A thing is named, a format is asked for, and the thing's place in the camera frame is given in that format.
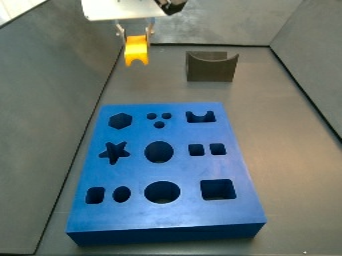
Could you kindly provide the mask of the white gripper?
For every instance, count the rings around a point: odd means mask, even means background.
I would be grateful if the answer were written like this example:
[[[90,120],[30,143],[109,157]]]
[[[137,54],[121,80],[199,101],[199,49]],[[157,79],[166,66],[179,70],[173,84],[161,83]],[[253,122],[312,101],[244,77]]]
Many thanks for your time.
[[[154,0],[81,0],[86,18],[90,21],[115,20],[117,36],[126,44],[126,30],[118,20],[147,19],[146,40],[154,35],[155,17],[165,16],[165,12]]]

